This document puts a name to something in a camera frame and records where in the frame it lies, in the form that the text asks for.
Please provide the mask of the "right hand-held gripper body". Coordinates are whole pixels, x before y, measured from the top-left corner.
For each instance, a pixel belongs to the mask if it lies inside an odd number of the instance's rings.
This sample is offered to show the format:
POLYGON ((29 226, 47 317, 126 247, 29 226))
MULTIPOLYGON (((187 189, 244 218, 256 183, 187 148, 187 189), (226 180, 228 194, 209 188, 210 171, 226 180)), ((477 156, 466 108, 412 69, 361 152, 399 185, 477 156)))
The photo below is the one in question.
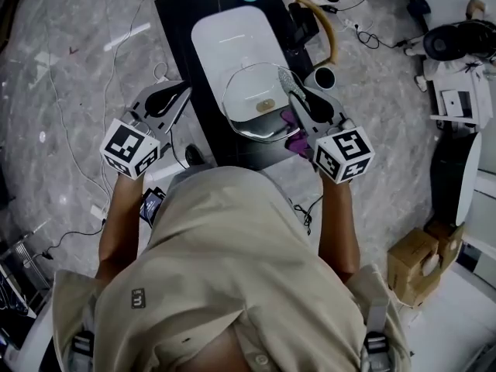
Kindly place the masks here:
POLYGON ((334 116, 330 123, 316 123, 311 120, 301 123, 291 107, 306 139, 305 156, 314 167, 336 184, 364 174, 375 152, 363 127, 357 126, 348 117, 336 98, 310 87, 296 92, 303 96, 305 90, 322 96, 334 108, 334 116))

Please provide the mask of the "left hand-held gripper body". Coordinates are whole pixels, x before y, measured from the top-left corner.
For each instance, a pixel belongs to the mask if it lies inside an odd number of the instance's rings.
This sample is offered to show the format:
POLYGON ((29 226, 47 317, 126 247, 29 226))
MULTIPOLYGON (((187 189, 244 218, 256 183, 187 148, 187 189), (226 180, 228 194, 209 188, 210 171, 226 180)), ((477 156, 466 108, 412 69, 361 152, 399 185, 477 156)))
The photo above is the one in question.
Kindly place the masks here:
POLYGON ((191 97, 187 91, 162 117, 146 113, 146 100, 155 91, 180 81, 163 81, 144 88, 118 119, 113 119, 100 146, 104 161, 118 173, 133 180, 159 160, 171 147, 169 132, 179 120, 191 97))

